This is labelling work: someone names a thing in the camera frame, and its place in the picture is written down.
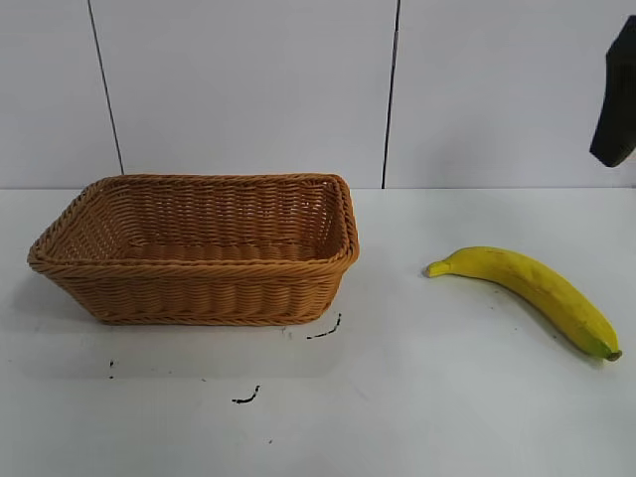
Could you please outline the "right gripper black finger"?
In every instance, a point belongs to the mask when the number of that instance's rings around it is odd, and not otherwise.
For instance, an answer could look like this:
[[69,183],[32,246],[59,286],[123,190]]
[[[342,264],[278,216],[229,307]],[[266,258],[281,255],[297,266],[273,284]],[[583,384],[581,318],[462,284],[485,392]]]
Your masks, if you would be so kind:
[[605,55],[604,99],[589,152],[617,167],[635,150],[635,16],[630,15]]

